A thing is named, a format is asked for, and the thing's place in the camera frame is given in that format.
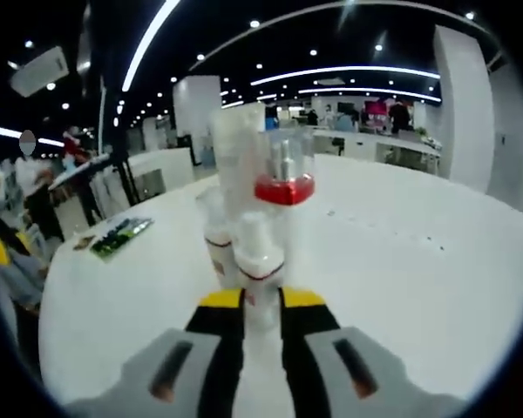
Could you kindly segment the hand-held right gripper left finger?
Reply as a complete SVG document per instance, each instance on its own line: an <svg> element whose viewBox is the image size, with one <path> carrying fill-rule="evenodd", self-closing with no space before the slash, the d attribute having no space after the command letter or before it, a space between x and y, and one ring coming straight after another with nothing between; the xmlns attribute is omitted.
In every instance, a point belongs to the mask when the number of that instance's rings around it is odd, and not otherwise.
<svg viewBox="0 0 523 418"><path fill-rule="evenodd" d="M69 403L70 417L230 417L243 366L244 292L204 297L123 365L103 394Z"/></svg>

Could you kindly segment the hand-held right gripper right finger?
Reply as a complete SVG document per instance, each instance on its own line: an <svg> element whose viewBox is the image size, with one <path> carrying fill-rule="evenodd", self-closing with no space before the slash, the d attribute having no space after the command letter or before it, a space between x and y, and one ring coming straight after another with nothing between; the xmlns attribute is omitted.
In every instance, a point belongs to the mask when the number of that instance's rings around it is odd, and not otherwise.
<svg viewBox="0 0 523 418"><path fill-rule="evenodd" d="M317 293L279 291L282 365L298 417L457 417L462 400L413 383L402 360L341 327Z"/></svg>

